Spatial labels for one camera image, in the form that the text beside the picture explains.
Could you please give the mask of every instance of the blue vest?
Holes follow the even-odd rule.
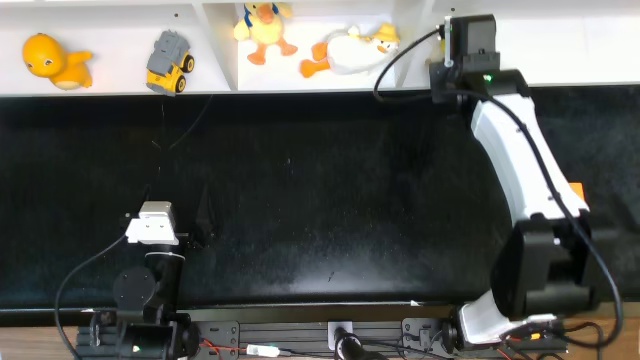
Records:
[[[273,4],[273,13],[278,15],[278,13],[280,12],[278,10],[278,7],[276,6],[275,3],[272,3],[272,4]],[[251,12],[249,11],[249,9],[247,9],[247,5],[245,4],[245,6],[244,6],[244,22],[245,22],[245,24],[247,24],[247,27],[250,28],[250,27],[253,26],[253,24],[251,23],[251,20],[249,20],[249,15],[251,15]]]

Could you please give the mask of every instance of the toy truck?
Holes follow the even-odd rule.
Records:
[[[189,43],[176,32],[163,31],[147,62],[147,87],[157,93],[175,96],[184,91],[184,74],[193,71],[195,60]]]

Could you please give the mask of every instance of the black tabletop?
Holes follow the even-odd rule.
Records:
[[[593,210],[621,199],[640,218],[640,88],[533,94],[551,150]],[[511,223],[454,109],[385,108],[369,93],[216,95],[168,151],[207,99],[0,100],[0,309],[51,308],[63,277],[121,235],[145,189],[187,219],[205,186],[216,238],[187,252],[182,308],[458,302],[488,289]],[[638,299],[638,236],[610,250],[624,296]],[[63,307],[112,305],[113,278],[143,255],[120,245],[70,282]]]

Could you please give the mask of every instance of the stuffed animal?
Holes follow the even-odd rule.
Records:
[[[280,15],[290,18],[293,15],[291,8],[283,3],[245,3],[244,18],[236,25],[233,36],[238,41],[249,37],[257,45],[255,53],[249,55],[249,61],[256,65],[264,65],[267,47],[276,44],[280,47],[283,56],[290,56],[298,51],[298,48],[288,44],[282,37],[284,24]]]
[[[339,75],[369,73],[391,60],[400,45],[396,28],[384,23],[371,37],[360,35],[356,26],[331,33],[327,40],[313,46],[313,60],[300,64],[300,73],[310,78],[318,71]]]
[[[22,48],[27,69],[35,76],[48,78],[62,90],[91,86],[91,75],[85,64],[91,57],[88,51],[67,53],[54,38],[45,34],[30,37]]]

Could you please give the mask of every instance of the yellow hat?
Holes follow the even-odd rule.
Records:
[[[400,38],[396,34],[396,27],[389,23],[382,24],[380,30],[373,35],[373,38],[386,42],[400,42]]]

